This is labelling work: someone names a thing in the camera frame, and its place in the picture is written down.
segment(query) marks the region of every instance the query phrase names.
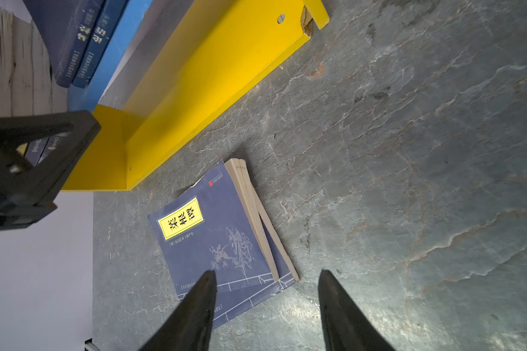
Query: upright book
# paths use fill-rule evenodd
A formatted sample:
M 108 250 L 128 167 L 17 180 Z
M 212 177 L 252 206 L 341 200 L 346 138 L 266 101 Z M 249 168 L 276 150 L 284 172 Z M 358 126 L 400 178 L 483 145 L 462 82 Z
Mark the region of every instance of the upright book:
M 90 82 L 126 5 L 127 0 L 105 0 L 78 73 L 72 81 L 75 87 L 85 88 Z
M 49 52 L 57 84 L 68 88 L 102 7 L 101 0 L 23 0 Z
M 180 300 L 204 271 L 216 271 L 213 328 L 299 279 L 244 160 L 219 162 L 148 219 Z

